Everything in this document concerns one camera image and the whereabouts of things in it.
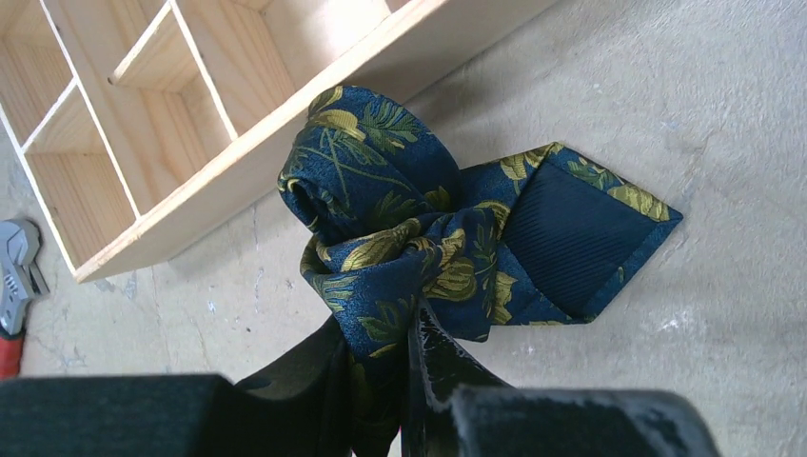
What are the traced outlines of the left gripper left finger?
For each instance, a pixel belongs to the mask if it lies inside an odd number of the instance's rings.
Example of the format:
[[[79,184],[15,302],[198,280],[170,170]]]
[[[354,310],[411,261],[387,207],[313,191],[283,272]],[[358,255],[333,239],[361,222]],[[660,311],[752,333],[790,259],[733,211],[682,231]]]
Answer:
[[[346,344],[334,319],[240,382],[216,373],[17,378],[5,456],[346,456]]]

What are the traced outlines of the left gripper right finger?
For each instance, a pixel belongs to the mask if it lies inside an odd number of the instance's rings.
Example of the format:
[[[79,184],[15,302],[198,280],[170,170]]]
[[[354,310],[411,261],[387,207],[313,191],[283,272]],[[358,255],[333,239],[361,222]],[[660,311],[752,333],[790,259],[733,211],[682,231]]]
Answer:
[[[404,456],[717,456],[698,411],[669,391],[517,388],[420,300],[408,331]]]

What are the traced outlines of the wooden compartment tray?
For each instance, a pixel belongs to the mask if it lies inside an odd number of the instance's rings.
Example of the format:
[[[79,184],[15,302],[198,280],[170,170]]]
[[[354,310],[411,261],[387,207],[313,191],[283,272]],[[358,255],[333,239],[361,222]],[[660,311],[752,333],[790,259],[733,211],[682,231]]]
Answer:
[[[332,86],[405,102],[545,1],[5,1],[1,120],[75,281],[162,263],[270,190]]]

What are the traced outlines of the blue floral tie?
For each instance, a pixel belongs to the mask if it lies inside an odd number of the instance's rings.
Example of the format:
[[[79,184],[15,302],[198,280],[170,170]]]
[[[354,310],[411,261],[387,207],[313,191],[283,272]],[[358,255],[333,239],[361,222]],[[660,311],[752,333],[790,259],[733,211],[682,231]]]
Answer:
[[[467,341],[587,324],[682,220],[556,142],[461,169],[413,113],[356,86],[311,102],[278,190],[311,231],[300,271],[349,349],[358,456],[386,455],[398,433],[419,301]]]

